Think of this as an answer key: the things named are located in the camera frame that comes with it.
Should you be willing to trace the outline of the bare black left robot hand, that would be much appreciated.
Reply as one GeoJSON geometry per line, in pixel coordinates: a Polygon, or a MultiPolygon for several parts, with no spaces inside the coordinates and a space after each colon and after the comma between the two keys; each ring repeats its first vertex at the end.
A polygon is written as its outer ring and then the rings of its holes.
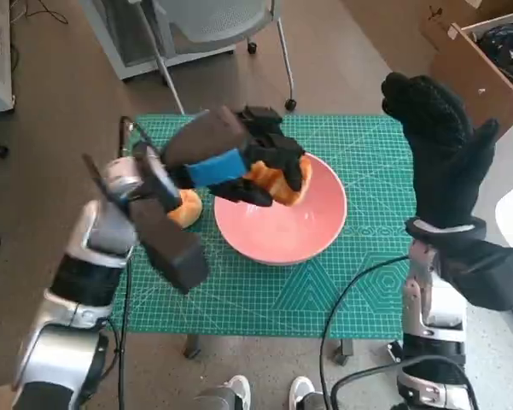
{"type": "Polygon", "coordinates": [[[299,143],[283,134],[272,108],[222,106],[196,116],[160,152],[180,189],[206,187],[230,202],[270,207],[300,202],[312,166],[299,143]]]}

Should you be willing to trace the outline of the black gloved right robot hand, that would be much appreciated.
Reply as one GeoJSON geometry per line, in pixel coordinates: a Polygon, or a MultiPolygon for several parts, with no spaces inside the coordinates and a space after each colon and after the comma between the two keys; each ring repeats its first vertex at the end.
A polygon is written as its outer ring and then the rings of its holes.
{"type": "Polygon", "coordinates": [[[392,72],[382,82],[382,95],[383,111],[402,125],[411,148],[416,217],[439,229],[473,224],[498,122],[474,128],[461,99],[425,75],[392,72]]]}

